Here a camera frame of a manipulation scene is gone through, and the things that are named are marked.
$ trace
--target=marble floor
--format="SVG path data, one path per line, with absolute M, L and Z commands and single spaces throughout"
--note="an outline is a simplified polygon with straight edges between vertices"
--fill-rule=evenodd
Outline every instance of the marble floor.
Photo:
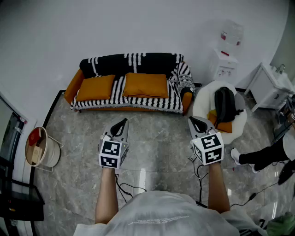
M 253 192 L 276 183 L 283 164 L 268 166 L 253 174 L 249 165 L 236 166 L 230 151 L 258 151 L 273 140 L 274 113 L 258 109 L 252 113 L 254 101 L 245 98 L 248 119 L 241 137 L 225 147 L 221 165 L 230 203 L 245 203 Z M 53 172 L 36 169 L 34 184 L 44 198 L 44 221 L 35 222 L 38 235 L 73 235 L 76 225 L 93 224 L 96 199 L 100 188 L 101 167 L 97 143 L 105 126 L 115 118 L 130 121 L 130 150 L 116 170 L 119 183 L 128 183 L 146 190 L 185 193 L 199 199 L 199 181 L 194 175 L 189 146 L 187 116 L 164 112 L 83 111 L 72 112 L 63 98 L 54 108 L 46 127 L 49 135 L 62 142 L 61 157 Z M 201 176 L 208 167 L 200 167 Z M 283 185 L 272 186 L 259 193 L 243 208 L 255 222 L 269 220 L 286 212 L 292 200 L 294 176 Z M 124 186 L 136 195 L 141 190 Z M 202 203 L 208 200 L 208 176 L 202 182 Z M 119 207 L 125 204 L 118 193 Z

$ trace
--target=orange cushion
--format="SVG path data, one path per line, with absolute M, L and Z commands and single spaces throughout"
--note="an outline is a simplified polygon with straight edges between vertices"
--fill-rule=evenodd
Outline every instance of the orange cushion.
M 167 79 L 164 74 L 126 74 L 122 96 L 139 98 L 168 98 Z
M 216 120 L 217 120 L 217 116 L 213 115 L 212 112 L 209 112 L 208 114 L 209 118 L 208 120 L 210 120 L 212 122 L 212 124 L 214 125 Z M 221 122 L 219 123 L 217 129 L 219 131 L 224 131 L 226 133 L 232 133 L 232 122 Z
M 76 101 L 110 99 L 115 75 L 84 79 Z

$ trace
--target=sofa armrest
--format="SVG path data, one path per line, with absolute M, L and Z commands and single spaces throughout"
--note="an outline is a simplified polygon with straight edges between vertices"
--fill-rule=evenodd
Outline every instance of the sofa armrest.
M 190 92 L 186 92 L 183 94 L 182 103 L 183 103 L 183 115 L 188 112 L 189 105 L 192 101 L 193 94 Z
M 83 75 L 82 70 L 79 69 L 65 91 L 65 99 L 69 104 L 71 104 L 74 97 L 76 96 L 77 91 L 80 89 L 84 78 L 85 77 Z

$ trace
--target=black and white striped blanket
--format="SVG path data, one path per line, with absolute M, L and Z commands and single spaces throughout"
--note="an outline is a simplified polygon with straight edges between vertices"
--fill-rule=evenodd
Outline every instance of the black and white striped blanket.
M 112 94 L 110 99 L 104 100 L 89 100 L 89 101 L 76 101 L 76 96 L 71 103 L 72 110 L 82 110 L 89 108 L 103 108 L 103 107 L 142 107 L 153 110 L 167 111 L 182 113 L 183 105 L 181 102 L 180 94 L 175 84 L 167 81 L 168 98 L 137 98 L 137 97 L 123 97 L 126 83 L 126 77 L 120 77 L 118 81 L 114 81 L 112 87 Z

